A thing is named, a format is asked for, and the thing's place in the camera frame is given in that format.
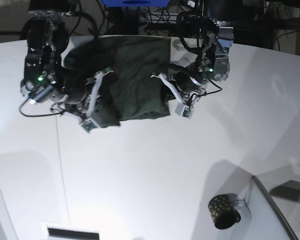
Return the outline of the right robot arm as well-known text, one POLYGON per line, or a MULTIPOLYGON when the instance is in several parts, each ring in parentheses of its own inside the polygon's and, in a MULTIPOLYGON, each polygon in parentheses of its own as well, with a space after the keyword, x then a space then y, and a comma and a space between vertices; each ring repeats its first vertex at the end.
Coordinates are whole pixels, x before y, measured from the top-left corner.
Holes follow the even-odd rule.
POLYGON ((88 133, 103 127, 109 114, 102 104, 100 88, 113 70, 107 65, 96 66, 93 55, 84 57, 83 65, 75 69, 62 65, 62 53, 72 35, 66 29, 64 17, 88 20, 93 51, 99 45, 95 20, 83 12, 79 0, 32 0, 28 11, 35 16, 27 34, 27 55, 20 82, 24 103, 51 101, 48 116, 72 117, 88 133))

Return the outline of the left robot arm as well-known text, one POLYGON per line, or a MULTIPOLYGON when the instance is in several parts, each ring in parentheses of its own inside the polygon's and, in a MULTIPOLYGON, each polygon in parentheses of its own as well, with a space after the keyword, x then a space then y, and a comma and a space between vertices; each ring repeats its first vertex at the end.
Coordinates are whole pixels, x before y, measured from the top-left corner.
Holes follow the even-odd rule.
POLYGON ((178 102, 175 113, 191 118, 194 105, 209 95, 208 83, 229 77, 229 51, 234 42, 231 23, 240 17, 241 0, 196 0, 192 10, 176 16, 176 33, 184 50, 196 56, 188 66, 170 63, 170 73, 153 73, 178 102))

